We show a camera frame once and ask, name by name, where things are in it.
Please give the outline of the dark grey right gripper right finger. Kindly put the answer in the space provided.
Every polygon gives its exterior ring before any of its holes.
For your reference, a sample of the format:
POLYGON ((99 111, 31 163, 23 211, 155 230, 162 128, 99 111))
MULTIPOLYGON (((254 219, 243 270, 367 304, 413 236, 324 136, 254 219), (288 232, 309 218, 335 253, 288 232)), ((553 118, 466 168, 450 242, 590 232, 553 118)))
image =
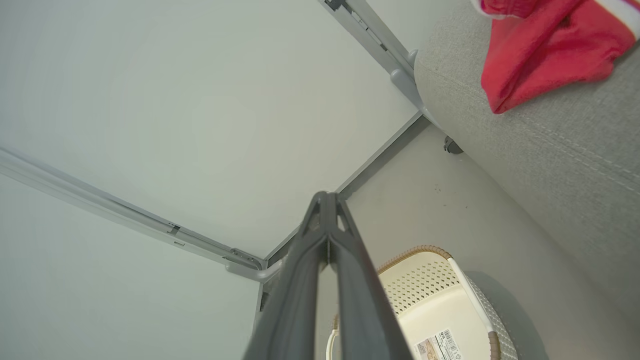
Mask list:
POLYGON ((345 201, 328 196, 327 259, 337 275, 343 360, 413 358, 345 201))

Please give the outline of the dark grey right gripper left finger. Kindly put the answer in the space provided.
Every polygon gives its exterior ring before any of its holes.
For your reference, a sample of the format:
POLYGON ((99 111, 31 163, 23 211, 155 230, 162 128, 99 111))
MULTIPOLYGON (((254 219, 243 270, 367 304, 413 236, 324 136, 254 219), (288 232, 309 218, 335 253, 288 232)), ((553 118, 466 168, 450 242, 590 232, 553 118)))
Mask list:
POLYGON ((314 194, 243 358, 313 360, 318 278, 326 264, 327 192, 314 194))

